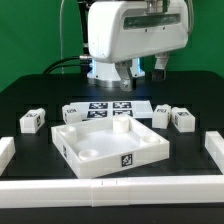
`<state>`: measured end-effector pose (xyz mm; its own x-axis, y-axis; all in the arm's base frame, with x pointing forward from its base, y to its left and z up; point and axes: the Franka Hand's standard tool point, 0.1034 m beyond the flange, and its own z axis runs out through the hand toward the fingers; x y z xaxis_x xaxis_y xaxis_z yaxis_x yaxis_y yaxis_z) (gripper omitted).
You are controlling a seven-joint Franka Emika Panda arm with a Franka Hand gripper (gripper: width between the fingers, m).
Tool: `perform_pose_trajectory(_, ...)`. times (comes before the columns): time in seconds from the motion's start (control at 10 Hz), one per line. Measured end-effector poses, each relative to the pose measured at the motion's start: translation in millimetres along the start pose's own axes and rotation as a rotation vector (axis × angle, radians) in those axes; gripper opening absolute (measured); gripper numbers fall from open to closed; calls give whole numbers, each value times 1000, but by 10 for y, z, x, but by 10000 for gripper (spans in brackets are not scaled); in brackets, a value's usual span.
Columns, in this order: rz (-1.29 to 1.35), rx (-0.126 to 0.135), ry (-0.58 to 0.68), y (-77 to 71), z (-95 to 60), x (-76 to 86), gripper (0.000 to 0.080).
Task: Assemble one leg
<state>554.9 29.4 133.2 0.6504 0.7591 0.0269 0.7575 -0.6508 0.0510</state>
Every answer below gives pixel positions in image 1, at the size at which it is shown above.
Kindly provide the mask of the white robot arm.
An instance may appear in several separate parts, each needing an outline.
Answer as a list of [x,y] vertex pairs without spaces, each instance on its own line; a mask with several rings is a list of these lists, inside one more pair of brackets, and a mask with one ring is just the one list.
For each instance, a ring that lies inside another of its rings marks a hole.
[[188,4],[184,0],[99,0],[88,12],[88,82],[133,89],[145,76],[140,59],[155,56],[153,78],[166,77],[169,53],[186,46]]

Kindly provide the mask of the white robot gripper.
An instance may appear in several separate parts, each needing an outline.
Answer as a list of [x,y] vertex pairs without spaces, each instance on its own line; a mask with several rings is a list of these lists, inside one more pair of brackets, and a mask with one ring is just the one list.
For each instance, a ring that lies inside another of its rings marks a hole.
[[89,10],[90,55],[98,62],[116,63],[123,91],[133,88],[132,62],[127,60],[156,54],[152,80],[161,82],[169,61],[169,54],[163,52],[184,48],[188,41],[184,0],[169,0],[165,13],[147,9],[146,1],[98,1]]

